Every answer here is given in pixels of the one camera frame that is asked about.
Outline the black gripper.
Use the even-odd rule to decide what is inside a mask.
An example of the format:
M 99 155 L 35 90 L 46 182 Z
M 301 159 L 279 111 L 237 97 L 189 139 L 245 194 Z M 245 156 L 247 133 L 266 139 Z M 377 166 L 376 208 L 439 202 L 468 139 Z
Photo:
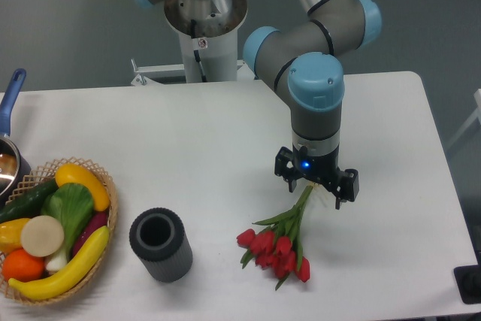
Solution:
M 358 171 L 354 168 L 341 171 L 338 168 L 339 147 L 323 156 L 309 156 L 305 147 L 292 151 L 281 147 L 274 162 L 274 174 L 288 184 L 289 192 L 294 192 L 297 180 L 304 178 L 323 185 L 327 190 L 335 190 L 335 209 L 340 210 L 346 202 L 354 202 L 359 192 Z

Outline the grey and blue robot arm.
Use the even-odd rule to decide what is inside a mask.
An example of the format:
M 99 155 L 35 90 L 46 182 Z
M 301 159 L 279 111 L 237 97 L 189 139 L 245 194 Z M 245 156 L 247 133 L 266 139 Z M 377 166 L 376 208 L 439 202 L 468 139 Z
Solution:
M 382 28 L 372 0 L 300 0 L 307 22 L 289 32 L 255 30 L 243 47 L 237 31 L 247 0 L 135 0 L 163 4 L 178 34 L 189 83 L 235 80 L 243 60 L 290 109 L 292 147 L 282 148 L 274 172 L 294 189 L 306 179 L 324 186 L 337 203 L 354 201 L 358 172 L 338 167 L 345 93 L 339 56 L 375 40 Z

